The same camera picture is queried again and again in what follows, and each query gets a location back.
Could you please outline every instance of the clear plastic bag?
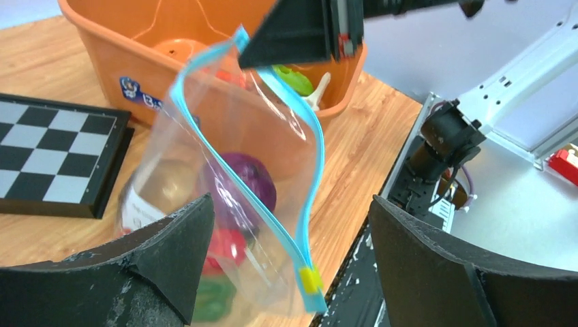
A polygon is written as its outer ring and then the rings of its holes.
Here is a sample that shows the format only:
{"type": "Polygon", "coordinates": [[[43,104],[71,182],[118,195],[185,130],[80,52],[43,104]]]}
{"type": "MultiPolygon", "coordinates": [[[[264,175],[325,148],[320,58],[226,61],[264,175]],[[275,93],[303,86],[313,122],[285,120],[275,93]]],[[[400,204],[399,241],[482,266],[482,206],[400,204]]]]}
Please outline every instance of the clear plastic bag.
{"type": "Polygon", "coordinates": [[[179,74],[125,190],[119,227],[130,232],[209,192],[215,229],[203,278],[226,276],[259,311],[325,312],[308,234],[321,127],[270,67],[239,69],[248,39],[239,28],[179,74]]]}

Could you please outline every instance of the white metal frame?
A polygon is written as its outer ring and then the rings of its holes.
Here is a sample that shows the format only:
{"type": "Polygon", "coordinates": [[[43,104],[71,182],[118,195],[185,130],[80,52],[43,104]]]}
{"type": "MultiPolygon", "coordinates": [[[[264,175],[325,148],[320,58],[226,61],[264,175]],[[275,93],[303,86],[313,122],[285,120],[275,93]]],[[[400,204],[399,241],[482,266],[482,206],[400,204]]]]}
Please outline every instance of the white metal frame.
{"type": "MultiPolygon", "coordinates": [[[[459,109],[467,120],[480,121],[480,131],[489,135],[505,114],[577,63],[578,3],[575,3],[568,16],[552,30],[486,81],[460,95],[459,109]]],[[[556,142],[569,138],[568,131],[564,133],[565,136],[559,135],[556,142]]],[[[534,157],[544,157],[551,147],[552,144],[546,141],[536,149],[534,157]]]]}
{"type": "Polygon", "coordinates": [[[491,132],[487,137],[509,151],[533,163],[534,167],[539,170],[544,170],[544,162],[546,159],[566,144],[578,139],[578,114],[565,126],[555,131],[550,135],[550,137],[529,151],[512,142],[500,133],[491,132]]]}

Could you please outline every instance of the green toy pepper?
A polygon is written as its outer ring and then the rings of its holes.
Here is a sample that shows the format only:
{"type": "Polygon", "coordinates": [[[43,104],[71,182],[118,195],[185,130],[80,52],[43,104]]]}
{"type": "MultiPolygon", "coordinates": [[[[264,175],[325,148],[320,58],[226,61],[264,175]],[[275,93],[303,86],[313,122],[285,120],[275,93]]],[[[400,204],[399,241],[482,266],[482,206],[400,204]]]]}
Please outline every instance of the green toy pepper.
{"type": "Polygon", "coordinates": [[[202,276],[197,290],[193,322],[218,322],[232,308],[236,287],[226,275],[202,276]]]}
{"type": "Polygon", "coordinates": [[[302,97],[307,97],[315,91],[309,78],[300,72],[296,72],[283,65],[273,66],[273,71],[302,97]]]}

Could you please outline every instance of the purple onion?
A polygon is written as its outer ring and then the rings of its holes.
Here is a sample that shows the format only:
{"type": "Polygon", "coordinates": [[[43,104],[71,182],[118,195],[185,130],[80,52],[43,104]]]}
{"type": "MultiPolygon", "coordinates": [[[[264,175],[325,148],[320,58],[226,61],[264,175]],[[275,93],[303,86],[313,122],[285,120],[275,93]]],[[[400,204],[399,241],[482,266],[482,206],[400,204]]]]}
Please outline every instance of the purple onion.
{"type": "MultiPolygon", "coordinates": [[[[273,212],[277,204],[277,190],[265,165],[244,153],[223,153],[221,157],[255,196],[273,212]]],[[[218,163],[207,164],[203,168],[201,179],[213,197],[215,220],[220,228],[257,229],[262,221],[261,217],[255,213],[218,163]],[[238,202],[242,210],[239,210],[234,202],[238,202]]]]}

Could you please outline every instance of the orange plastic bin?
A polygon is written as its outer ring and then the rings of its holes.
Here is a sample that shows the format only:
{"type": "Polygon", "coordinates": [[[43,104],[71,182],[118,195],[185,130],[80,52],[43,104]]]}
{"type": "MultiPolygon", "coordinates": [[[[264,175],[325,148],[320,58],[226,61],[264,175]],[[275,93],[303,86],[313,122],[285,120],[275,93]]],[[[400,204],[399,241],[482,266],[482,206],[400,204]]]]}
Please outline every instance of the orange plastic bin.
{"type": "MultiPolygon", "coordinates": [[[[251,35],[275,0],[59,0],[78,28],[100,86],[115,107],[152,125],[168,87],[203,45],[229,38],[240,24],[251,35]]],[[[317,85],[331,82],[317,117],[325,130],[349,104],[366,56],[341,63],[294,66],[317,85]]]]}

